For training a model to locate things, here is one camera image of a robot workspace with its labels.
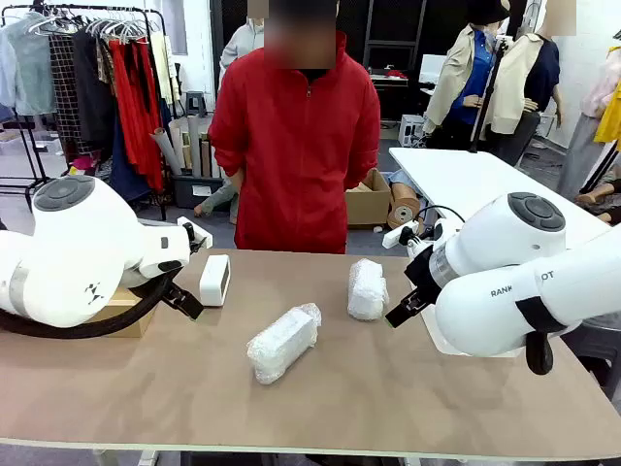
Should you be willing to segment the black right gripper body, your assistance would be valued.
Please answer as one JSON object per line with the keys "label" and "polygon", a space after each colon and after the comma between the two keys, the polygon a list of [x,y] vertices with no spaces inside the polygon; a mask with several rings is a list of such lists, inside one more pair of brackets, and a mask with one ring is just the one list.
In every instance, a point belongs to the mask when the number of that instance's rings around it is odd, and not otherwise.
{"label": "black right gripper body", "polygon": [[433,245],[407,246],[410,263],[405,275],[419,297],[438,297],[442,286],[437,283],[434,274],[438,273],[437,261],[441,248]]}

